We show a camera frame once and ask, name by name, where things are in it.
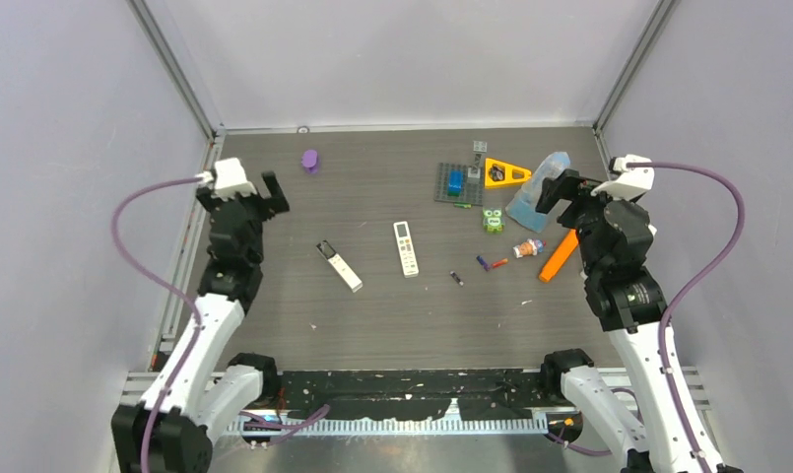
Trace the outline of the slim white remote control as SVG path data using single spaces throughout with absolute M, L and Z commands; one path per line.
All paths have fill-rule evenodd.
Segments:
M 316 245 L 316 248 L 353 293 L 356 293 L 363 287 L 362 279 L 328 240 L 320 241 Z

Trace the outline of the blue purple battery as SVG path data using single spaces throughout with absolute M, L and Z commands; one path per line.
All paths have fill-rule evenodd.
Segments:
M 491 265 L 482 256 L 477 255 L 476 260 L 481 264 L 485 271 L 489 272 L 492 270 Z

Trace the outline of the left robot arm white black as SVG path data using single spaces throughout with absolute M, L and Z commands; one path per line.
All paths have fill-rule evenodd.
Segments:
M 110 424 L 122 472 L 206 472 L 217 441 L 250 403 L 272 406 L 281 392 L 275 362 L 244 354 L 233 359 L 214 386 L 208 383 L 223 349 L 254 302 L 263 273 L 263 225 L 290 204 L 276 175 L 261 175 L 261 195 L 242 171 L 205 171 L 156 183 L 125 197 L 111 216 L 120 256 L 143 276 L 184 302 L 191 319 L 154 382 L 134 404 L 119 404 Z M 195 298 L 143 266 L 119 233 L 122 212 L 135 199 L 168 187 L 193 184 L 211 215 L 210 259 Z

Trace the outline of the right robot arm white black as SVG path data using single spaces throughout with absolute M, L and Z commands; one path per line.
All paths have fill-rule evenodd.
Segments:
M 638 412 L 608 387 L 580 349 L 556 351 L 541 365 L 541 391 L 570 402 L 623 472 L 733 472 L 698 415 L 674 344 L 672 305 L 645 267 L 655 229 L 638 199 L 653 182 L 634 169 L 611 181 L 573 169 L 548 178 L 536 205 L 567 208 L 558 222 L 576 236 L 587 303 L 622 360 Z

